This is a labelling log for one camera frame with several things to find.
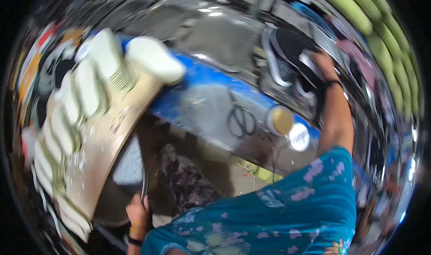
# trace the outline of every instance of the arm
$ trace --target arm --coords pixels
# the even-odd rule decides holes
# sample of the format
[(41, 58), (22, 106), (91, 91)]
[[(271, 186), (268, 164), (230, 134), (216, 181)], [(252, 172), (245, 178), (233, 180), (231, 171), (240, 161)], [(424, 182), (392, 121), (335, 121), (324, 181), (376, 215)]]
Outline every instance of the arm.
[(358, 233), (359, 239), (361, 241), (365, 239), (365, 237), (367, 236), (368, 232), (370, 231), (370, 226), (368, 225), (368, 220), (369, 220), (369, 217), (370, 217), (371, 213), (374, 212), (374, 209), (375, 209), (375, 206), (376, 206), (377, 202), (378, 202), (378, 200), (374, 199), (368, 205), (368, 207), (367, 207), (367, 209), (366, 209), (366, 211), (365, 211), (365, 213), (364, 213), (364, 215), (362, 217), (362, 220), (361, 220), (361, 222), (359, 224), (359, 228), (358, 228), (358, 232), (357, 233)]
[[(141, 196), (135, 194), (130, 204), (126, 207), (127, 215), (130, 219), (132, 226), (130, 227), (130, 238), (138, 241), (143, 241), (148, 231), (149, 220), (149, 207), (148, 196), (143, 199), (141, 203)], [(129, 243), (127, 248), (127, 255), (140, 255), (141, 246)]]
[[(339, 81), (334, 70), (334, 63), (323, 49), (319, 53), (313, 53), (315, 61), (326, 80)], [(331, 150), (335, 145), (346, 148), (352, 155), (353, 150), (353, 124), (352, 113), (344, 96), (343, 89), (338, 84), (332, 84), (326, 90), (325, 117), (320, 133), (320, 141), (317, 156)]]

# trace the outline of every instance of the person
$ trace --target person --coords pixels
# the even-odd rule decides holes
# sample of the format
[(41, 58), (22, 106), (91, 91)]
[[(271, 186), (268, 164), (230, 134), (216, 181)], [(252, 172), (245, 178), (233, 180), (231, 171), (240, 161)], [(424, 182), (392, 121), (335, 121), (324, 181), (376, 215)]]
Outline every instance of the person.
[(332, 58), (321, 48), (312, 57), (327, 80), (320, 157), (259, 191), (223, 198), (165, 146), (161, 168), (180, 214), (148, 231), (148, 198), (136, 195), (127, 206), (128, 255), (347, 254), (356, 223), (352, 116)]

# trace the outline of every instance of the black scissors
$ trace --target black scissors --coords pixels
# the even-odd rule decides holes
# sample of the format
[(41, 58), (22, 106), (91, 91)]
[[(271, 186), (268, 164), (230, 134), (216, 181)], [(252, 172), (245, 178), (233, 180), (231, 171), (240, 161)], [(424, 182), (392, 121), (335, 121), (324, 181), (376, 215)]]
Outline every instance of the black scissors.
[[(254, 117), (253, 113), (250, 110), (239, 105), (239, 103), (235, 100), (230, 87), (228, 89), (228, 92), (232, 101), (232, 105), (234, 106), (228, 115), (229, 132), (237, 139), (242, 139), (245, 135), (252, 135), (256, 131), (256, 118)], [(253, 125), (250, 129), (247, 129), (246, 114), (249, 115), (253, 121)], [(241, 134), (238, 135), (233, 132), (232, 126), (231, 126), (232, 120), (235, 121), (237, 125), (240, 127)]]

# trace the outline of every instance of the round lid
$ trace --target round lid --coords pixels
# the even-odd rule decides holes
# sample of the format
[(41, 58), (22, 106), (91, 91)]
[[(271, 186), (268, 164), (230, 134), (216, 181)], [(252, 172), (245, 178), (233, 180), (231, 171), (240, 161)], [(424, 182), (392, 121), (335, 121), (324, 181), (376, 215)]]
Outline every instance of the round lid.
[(287, 134), (291, 130), (293, 123), (294, 118), (287, 108), (277, 107), (272, 112), (272, 124), (278, 134)]

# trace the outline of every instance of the floral print shirt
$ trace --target floral print shirt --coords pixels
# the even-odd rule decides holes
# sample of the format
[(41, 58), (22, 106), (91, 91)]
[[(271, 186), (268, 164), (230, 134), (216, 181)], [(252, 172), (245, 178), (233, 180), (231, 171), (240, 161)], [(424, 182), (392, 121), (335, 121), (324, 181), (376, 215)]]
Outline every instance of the floral print shirt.
[(190, 209), (150, 231), (142, 254), (345, 255), (356, 223), (351, 165), (334, 148), (259, 191)]

